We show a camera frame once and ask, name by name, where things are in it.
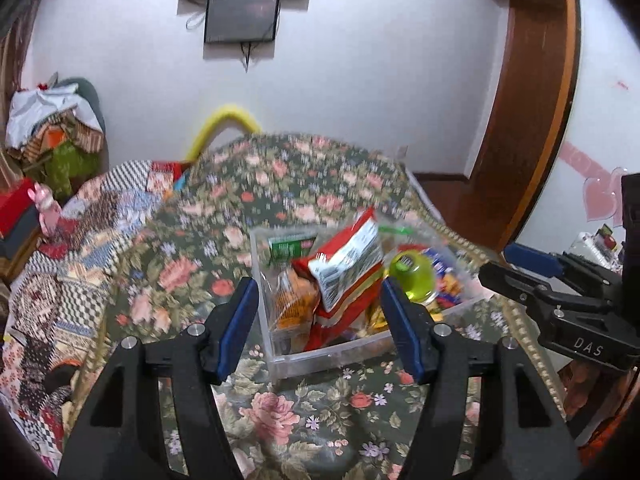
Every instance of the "metal screw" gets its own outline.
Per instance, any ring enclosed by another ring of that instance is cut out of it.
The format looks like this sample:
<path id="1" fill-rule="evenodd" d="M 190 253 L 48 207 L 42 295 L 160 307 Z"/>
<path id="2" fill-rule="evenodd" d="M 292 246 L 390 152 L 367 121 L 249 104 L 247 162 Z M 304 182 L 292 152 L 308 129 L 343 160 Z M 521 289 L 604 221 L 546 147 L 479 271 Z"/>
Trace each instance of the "metal screw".
<path id="1" fill-rule="evenodd" d="M 135 345 L 138 344 L 138 339 L 132 335 L 128 335 L 120 342 L 120 344 L 123 348 L 131 350 Z"/>
<path id="2" fill-rule="evenodd" d="M 438 323 L 433 327 L 433 332 L 440 337 L 451 335 L 451 327 L 446 323 Z"/>
<path id="3" fill-rule="evenodd" d="M 204 325 L 202 323 L 194 323 L 189 325 L 187 328 L 187 333 L 189 335 L 193 335 L 194 337 L 199 336 L 204 332 Z"/>
<path id="4" fill-rule="evenodd" d="M 508 350 L 515 350 L 518 347 L 518 341 L 514 337 L 503 337 L 502 345 Z"/>

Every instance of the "green snack box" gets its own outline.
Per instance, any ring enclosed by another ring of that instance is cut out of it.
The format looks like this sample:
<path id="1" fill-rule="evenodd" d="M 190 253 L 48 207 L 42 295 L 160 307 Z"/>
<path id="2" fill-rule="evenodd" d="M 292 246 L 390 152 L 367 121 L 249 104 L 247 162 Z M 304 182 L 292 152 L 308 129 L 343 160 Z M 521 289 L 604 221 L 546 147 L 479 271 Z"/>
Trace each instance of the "green snack box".
<path id="1" fill-rule="evenodd" d="M 282 264 L 295 258 L 309 256 L 316 235 L 299 234 L 269 238 L 269 264 Z"/>

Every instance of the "blanket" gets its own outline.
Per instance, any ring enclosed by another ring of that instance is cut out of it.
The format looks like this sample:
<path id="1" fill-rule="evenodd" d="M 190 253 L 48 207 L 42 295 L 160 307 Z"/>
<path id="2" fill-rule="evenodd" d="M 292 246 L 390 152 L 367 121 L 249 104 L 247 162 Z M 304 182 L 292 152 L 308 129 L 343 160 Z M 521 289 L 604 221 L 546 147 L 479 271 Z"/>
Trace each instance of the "blanket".
<path id="1" fill-rule="evenodd" d="M 470 272 L 487 261 L 481 248 L 433 219 L 404 169 L 380 154 L 287 134 L 251 136 L 203 155 L 184 189 L 163 203 L 123 257 L 70 420 L 117 342 L 129 335 L 143 342 L 173 337 L 228 300 L 251 274 L 252 227 L 335 224 L 370 205 L 431 225 Z M 516 336 L 562 410 L 557 377 L 520 306 L 493 296 L 454 325 L 493 342 Z M 478 384 L 469 384 L 457 472 L 473 457 Z M 240 469 L 270 480 L 397 480 L 427 395 L 394 354 L 274 384 L 257 322 L 236 372 L 213 390 Z M 161 383 L 161 411 L 170 465 L 186 472 L 170 381 Z"/>
<path id="2" fill-rule="evenodd" d="M 179 164 L 141 160 L 88 181 L 12 285 L 0 399 L 53 471 L 72 378 L 97 338 L 120 256 L 179 176 Z"/>

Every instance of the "red snack bag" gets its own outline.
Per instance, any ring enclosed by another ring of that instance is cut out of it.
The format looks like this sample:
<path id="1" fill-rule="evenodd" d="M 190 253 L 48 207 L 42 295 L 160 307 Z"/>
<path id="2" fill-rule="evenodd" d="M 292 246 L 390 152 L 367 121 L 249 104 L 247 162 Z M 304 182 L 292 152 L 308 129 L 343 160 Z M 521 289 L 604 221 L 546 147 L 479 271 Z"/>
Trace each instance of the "red snack bag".
<path id="1" fill-rule="evenodd" d="M 338 337 L 378 296 L 383 256 L 378 223 L 369 208 L 316 254 L 291 262 L 300 275 L 318 282 L 322 296 L 305 352 Z"/>

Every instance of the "blue gripper pad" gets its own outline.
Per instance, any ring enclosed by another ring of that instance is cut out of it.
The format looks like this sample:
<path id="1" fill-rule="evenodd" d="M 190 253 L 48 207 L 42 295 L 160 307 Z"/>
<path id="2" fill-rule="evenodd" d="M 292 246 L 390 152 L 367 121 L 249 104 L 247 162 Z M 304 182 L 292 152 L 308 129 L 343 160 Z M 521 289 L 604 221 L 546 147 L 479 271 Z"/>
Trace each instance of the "blue gripper pad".
<path id="1" fill-rule="evenodd" d="M 382 282 L 380 304 L 404 369 L 417 384 L 429 383 L 440 359 L 431 344 L 433 318 L 421 304 L 409 301 L 394 278 Z"/>
<path id="2" fill-rule="evenodd" d="M 236 371 L 246 338 L 254 323 L 258 310 L 258 284 L 252 278 L 243 278 L 238 284 L 229 305 L 237 303 L 236 311 L 220 338 L 220 354 L 216 375 L 224 381 L 229 374 Z"/>
<path id="3" fill-rule="evenodd" d="M 555 256 L 549 253 L 513 243 L 507 245 L 502 254 L 510 264 L 530 270 L 540 276 L 547 278 L 562 276 L 562 265 Z"/>

